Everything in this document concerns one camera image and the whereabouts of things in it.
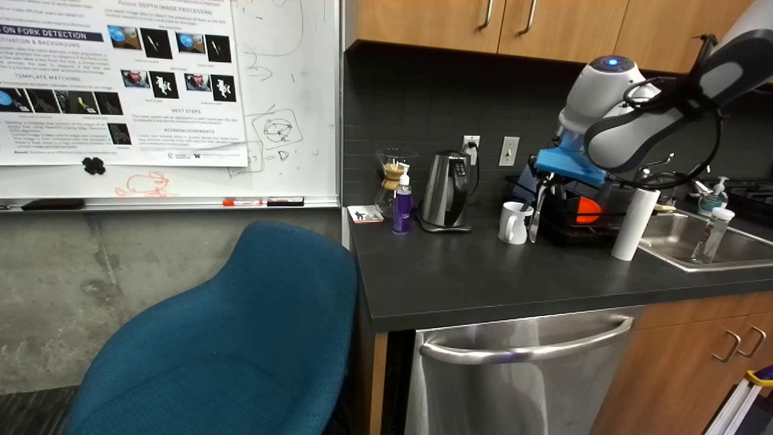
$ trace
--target purple bottle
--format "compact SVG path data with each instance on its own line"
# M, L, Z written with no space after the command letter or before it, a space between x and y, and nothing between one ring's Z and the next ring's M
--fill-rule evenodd
M400 175L400 184L395 189L395 198L392 202L392 232L396 235L408 234L410 223L410 211L414 208L414 199L410 195L410 177L408 176L408 165L401 165L403 174Z

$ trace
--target wooden cabinet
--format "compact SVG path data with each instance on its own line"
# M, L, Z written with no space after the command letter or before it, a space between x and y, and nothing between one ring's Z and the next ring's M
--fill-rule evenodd
M629 0L615 54L643 70L685 73L695 61L700 36L718 39L754 0Z
M758 331L773 334L773 312L759 313L773 310L772 297L754 293L646 307L591 434L702 433L747 370L773 365L773 340L763 341ZM741 339L738 351L728 331Z
M481 28L489 2L491 19ZM348 0L346 25L356 34L347 44L354 38L496 53L504 9L505 0Z
M615 49L628 0L507 0L499 52L587 63Z

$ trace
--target sink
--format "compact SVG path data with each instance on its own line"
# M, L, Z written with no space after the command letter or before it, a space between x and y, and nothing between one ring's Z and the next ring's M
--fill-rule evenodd
M728 228L714 262L700 264L690 260L707 217L678 211L649 219L638 246L640 249L686 272L748 269L773 265L773 242Z

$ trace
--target ceramic mug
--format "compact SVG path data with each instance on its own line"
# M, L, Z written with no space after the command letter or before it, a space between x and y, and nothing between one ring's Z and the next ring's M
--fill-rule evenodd
M534 213L529 207L521 211L523 203L509 201L502 204L502 214L499 216L499 240L512 245L522 245L526 242L526 218Z

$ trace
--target black countertop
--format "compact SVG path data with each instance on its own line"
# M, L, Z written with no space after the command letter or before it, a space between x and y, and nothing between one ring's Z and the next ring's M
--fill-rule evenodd
M508 245L496 237L498 217L470 223L466 234L430 234L412 221L402 237L390 221L349 223L375 332L773 289L773 266L688 273L641 249L623 262L609 247L565 248L543 237ZM739 219L730 226L773 239L771 229Z

